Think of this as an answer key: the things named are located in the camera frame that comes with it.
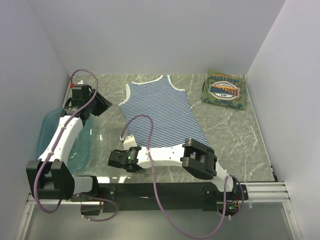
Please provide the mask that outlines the olive green tank top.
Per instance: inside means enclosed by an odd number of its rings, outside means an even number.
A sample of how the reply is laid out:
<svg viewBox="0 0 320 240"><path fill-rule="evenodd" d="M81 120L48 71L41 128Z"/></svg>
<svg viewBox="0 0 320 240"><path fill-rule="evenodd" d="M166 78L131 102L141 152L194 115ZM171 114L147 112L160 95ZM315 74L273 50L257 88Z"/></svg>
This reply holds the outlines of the olive green tank top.
<svg viewBox="0 0 320 240"><path fill-rule="evenodd" d="M243 77L209 69L201 90L201 101L221 107L245 110L246 80Z"/></svg>

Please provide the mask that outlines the blue white striped tank top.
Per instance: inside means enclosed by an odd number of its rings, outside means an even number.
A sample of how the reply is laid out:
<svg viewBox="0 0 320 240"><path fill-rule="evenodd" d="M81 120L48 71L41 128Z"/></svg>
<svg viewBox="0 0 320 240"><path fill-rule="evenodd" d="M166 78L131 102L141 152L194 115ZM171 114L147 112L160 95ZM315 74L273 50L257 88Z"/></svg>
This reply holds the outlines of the blue white striped tank top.
<svg viewBox="0 0 320 240"><path fill-rule="evenodd" d="M188 101L185 89L172 84L169 75L125 86L126 98L119 108L128 124L128 134L140 147L162 148L194 139L209 142Z"/></svg>

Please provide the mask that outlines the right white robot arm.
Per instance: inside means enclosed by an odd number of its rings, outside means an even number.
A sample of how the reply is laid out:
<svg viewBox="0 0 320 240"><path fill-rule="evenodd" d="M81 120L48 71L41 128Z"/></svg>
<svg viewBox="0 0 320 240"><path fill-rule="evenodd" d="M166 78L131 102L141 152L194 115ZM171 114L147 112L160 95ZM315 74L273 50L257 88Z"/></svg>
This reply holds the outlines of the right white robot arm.
<svg viewBox="0 0 320 240"><path fill-rule="evenodd" d="M151 169L152 184L158 183L157 167L180 167L194 178L209 181L216 192L226 200L245 197L244 189L234 176L220 165L213 148L188 138L183 143L167 147L151 147L151 140L146 146L138 146L126 142L123 150L113 150L108 165L123 169L128 173L136 173Z"/></svg>

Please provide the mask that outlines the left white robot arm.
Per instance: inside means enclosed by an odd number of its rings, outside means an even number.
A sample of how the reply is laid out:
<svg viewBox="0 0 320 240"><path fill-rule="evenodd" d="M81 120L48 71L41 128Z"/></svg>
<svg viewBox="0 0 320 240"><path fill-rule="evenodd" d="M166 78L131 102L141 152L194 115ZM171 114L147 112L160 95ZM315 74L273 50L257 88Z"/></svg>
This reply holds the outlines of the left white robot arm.
<svg viewBox="0 0 320 240"><path fill-rule="evenodd" d="M96 177L73 176L68 161L86 122L111 106L111 102L88 84L76 84L71 88L71 97L59 113L50 142L38 159L29 161L26 166L30 190L36 200L69 200L81 193L88 201L99 197Z"/></svg>

